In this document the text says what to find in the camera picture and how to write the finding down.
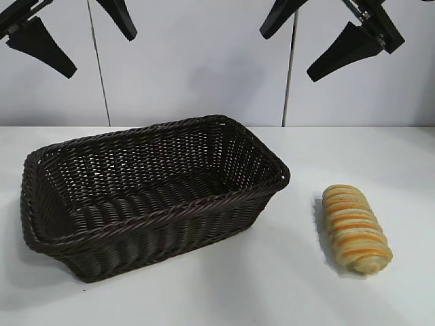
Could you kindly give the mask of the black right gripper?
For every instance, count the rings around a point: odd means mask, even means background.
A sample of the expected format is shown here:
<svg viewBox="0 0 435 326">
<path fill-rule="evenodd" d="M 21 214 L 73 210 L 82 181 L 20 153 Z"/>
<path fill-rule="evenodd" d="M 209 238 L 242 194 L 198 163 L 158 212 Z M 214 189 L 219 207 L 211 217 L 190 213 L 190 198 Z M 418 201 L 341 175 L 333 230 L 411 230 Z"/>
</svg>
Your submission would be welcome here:
<svg viewBox="0 0 435 326">
<path fill-rule="evenodd" d="M 343 0 L 362 25 L 348 22 L 330 47 L 308 68 L 307 74 L 313 82 L 353 62 L 378 55 L 381 47 L 386 52 L 394 52 L 405 42 L 384 10 L 383 2 Z M 276 0 L 260 27 L 260 34 L 270 39 L 299 8 L 299 0 Z"/>
</svg>

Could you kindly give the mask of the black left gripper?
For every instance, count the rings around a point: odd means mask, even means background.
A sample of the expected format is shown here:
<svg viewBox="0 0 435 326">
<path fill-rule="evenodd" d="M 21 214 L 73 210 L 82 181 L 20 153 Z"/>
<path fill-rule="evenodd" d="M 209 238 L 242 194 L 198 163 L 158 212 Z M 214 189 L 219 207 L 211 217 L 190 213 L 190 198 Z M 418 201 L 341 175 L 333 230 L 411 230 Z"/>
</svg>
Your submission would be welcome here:
<svg viewBox="0 0 435 326">
<path fill-rule="evenodd" d="M 128 12 L 125 0 L 97 0 L 119 28 L 123 36 L 132 41 L 137 29 Z M 71 78 L 77 71 L 73 61 L 53 40 L 39 17 L 33 17 L 45 6 L 45 1 L 19 0 L 1 12 L 1 38 L 14 50 L 28 54 Z"/>
</svg>

